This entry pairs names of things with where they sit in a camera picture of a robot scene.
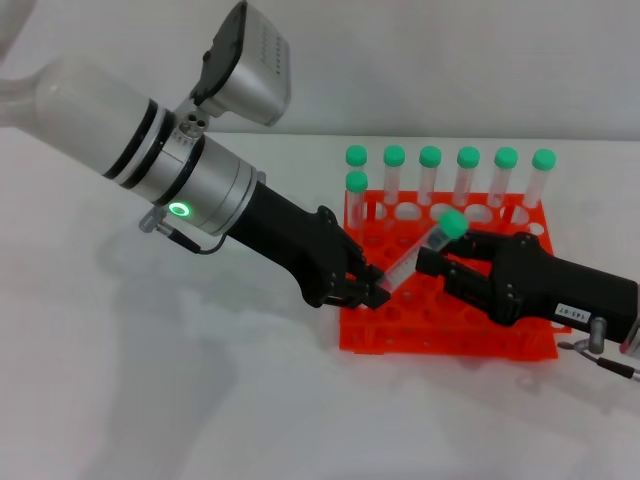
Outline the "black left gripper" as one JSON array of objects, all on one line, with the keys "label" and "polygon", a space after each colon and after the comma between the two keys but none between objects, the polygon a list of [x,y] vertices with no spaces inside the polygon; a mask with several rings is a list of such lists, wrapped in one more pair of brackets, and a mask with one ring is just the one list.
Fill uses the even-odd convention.
[{"label": "black left gripper", "polygon": [[391,299],[378,286],[384,271],[365,263],[361,247],[325,206],[307,212],[258,183],[229,236],[291,273],[312,307],[376,310]]}]

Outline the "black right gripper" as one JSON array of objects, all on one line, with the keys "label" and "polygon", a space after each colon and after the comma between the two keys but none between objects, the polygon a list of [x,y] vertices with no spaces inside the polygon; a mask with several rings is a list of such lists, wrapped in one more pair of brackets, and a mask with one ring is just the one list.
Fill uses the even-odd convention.
[{"label": "black right gripper", "polygon": [[[639,320],[639,284],[558,258],[527,233],[469,231],[440,252],[421,248],[416,271],[444,279],[444,291],[503,326],[539,317],[584,332],[601,317],[622,344]],[[444,255],[492,261],[489,278]]]}]

